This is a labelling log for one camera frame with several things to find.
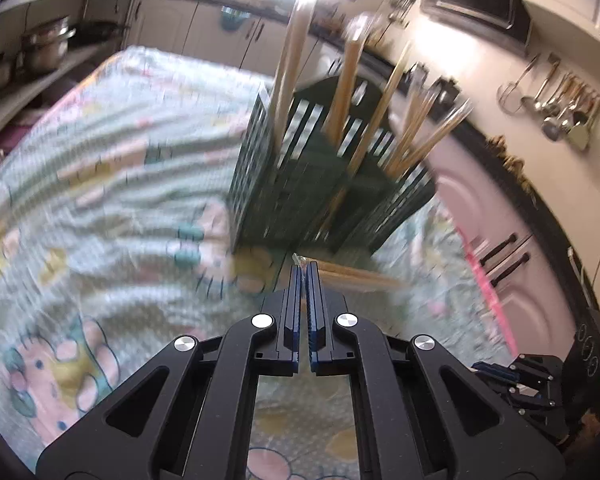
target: black countertop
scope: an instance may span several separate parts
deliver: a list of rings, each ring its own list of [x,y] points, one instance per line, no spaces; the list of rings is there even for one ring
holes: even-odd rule
[[[232,7],[233,9],[250,12],[251,14],[256,14],[257,16],[270,20],[276,20],[281,23],[288,22],[288,16],[286,14],[280,13],[276,9],[270,7],[250,6],[250,4],[239,0],[196,1]],[[342,38],[328,33],[327,30],[321,27],[312,26],[310,34],[320,41],[329,43],[336,49],[344,49],[344,41]],[[379,76],[382,76],[384,79],[389,78],[395,66],[388,60],[383,59],[368,50],[363,52],[360,63],[377,73]],[[405,93],[407,88],[408,86],[404,82],[401,82],[398,85],[398,91],[402,93]],[[442,112],[442,110],[436,110],[436,108],[434,108],[432,110],[432,115],[440,115]],[[497,136],[498,132],[490,132],[490,134],[492,136]],[[483,168],[497,183],[502,192],[507,196],[519,215],[522,216],[531,229],[564,291],[564,295],[569,303],[571,313],[573,314],[577,325],[582,317],[588,317],[586,314],[588,304],[582,287],[580,286],[580,281],[571,267],[570,260],[567,256],[567,251],[571,247],[571,243],[557,219],[538,193],[536,193],[535,189],[532,190],[534,194],[534,199],[532,199],[532,197],[520,187],[516,178],[503,167],[502,160],[498,158],[494,151],[487,145],[485,135],[480,132],[471,121],[463,121],[451,132],[451,135],[481,163]],[[577,254],[575,255],[575,259],[578,268],[580,268],[582,263]],[[598,302],[596,301],[593,288],[586,272],[584,273],[584,276],[585,287],[587,288],[588,295],[593,303],[592,307],[599,310]]]

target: pink cabinet door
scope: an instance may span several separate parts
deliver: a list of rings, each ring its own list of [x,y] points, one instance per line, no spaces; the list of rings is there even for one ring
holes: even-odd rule
[[[453,137],[445,137],[429,153],[436,193],[488,272],[507,258],[531,231],[515,208],[474,157]]]
[[[535,238],[488,273],[518,351],[567,357],[575,324],[562,288]]]

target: whisk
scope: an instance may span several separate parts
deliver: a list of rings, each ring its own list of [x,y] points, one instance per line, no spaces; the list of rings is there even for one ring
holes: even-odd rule
[[[535,56],[529,64],[526,66],[524,72],[520,75],[518,80],[513,83],[509,81],[507,85],[501,85],[498,88],[498,106],[507,115],[514,115],[520,108],[522,108],[522,94],[518,90],[518,85],[522,81],[523,77],[529,73],[529,71],[538,63],[540,55]]]

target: silver screw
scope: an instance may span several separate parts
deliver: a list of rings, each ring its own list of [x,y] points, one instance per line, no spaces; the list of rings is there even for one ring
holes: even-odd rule
[[[340,314],[336,318],[336,323],[340,326],[346,327],[356,326],[358,324],[358,318],[355,316],[355,314],[345,312],[344,314]]]
[[[173,342],[173,346],[176,347],[178,352],[188,352],[196,345],[196,340],[193,339],[190,335],[184,335],[176,339]]]
[[[436,342],[433,341],[433,339],[428,335],[419,335],[416,339],[414,339],[413,343],[420,350],[431,350],[436,345]]]
[[[269,314],[256,314],[251,318],[251,324],[256,328],[266,328],[273,325],[273,318]]]

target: stainless steel pot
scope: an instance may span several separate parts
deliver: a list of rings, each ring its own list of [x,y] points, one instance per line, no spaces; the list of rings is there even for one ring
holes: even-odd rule
[[[6,61],[0,54],[0,90],[6,88],[13,79],[13,61]]]
[[[44,75],[56,70],[68,49],[67,40],[75,35],[75,29],[58,36],[51,43],[30,47],[24,52],[24,67],[31,75]]]
[[[43,46],[57,40],[69,31],[69,17],[42,23],[36,28],[25,31],[22,35],[22,48],[27,50],[34,46]]]

